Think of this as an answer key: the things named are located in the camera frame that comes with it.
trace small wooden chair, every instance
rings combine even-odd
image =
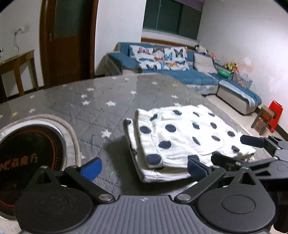
[[[254,128],[257,132],[259,132],[259,135],[262,135],[273,117],[274,112],[264,105],[261,107],[261,110],[252,123],[251,128]]]

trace tile floor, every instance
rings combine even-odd
[[[216,95],[208,95],[206,96],[206,98],[214,105],[216,105],[218,108],[223,110],[227,115],[229,115],[236,123],[241,125],[241,127],[243,127],[252,136],[260,137],[259,133],[255,129],[251,128],[251,125],[257,116],[255,112],[251,113],[250,115],[243,116],[240,113],[238,113],[235,109],[233,109],[231,106],[229,106],[227,103],[225,103],[223,100],[218,98]],[[266,129],[264,134],[261,136],[268,137],[269,135],[273,135],[275,137],[283,139],[278,132],[274,131],[273,133],[271,133],[269,129]]]

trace window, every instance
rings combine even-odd
[[[174,0],[147,0],[143,28],[196,40],[201,12]]]

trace beige pillow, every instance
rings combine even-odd
[[[217,73],[212,58],[198,53],[194,53],[194,67],[199,72]]]

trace sofa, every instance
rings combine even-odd
[[[136,73],[157,72],[172,76],[178,81],[186,84],[190,89],[202,95],[216,94],[230,106],[243,115],[254,112],[261,99],[251,90],[241,87],[231,81],[231,78],[224,79],[216,73],[202,73],[194,69],[194,50],[187,50],[187,62],[189,70],[148,70],[142,69],[136,59],[129,57],[129,46],[136,45],[144,48],[168,47],[167,45],[120,42],[113,52],[105,56],[105,76],[127,75]],[[214,63],[217,70],[225,70],[221,64]]]

